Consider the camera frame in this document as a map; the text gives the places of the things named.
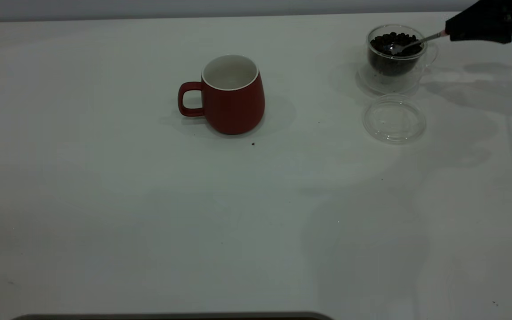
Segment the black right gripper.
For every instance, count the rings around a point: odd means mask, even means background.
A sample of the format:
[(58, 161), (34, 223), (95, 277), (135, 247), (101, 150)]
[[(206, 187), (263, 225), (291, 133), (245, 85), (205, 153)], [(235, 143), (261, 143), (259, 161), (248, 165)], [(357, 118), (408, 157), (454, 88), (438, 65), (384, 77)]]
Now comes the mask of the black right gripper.
[(512, 0), (479, 0), (445, 23), (452, 42), (512, 42)]

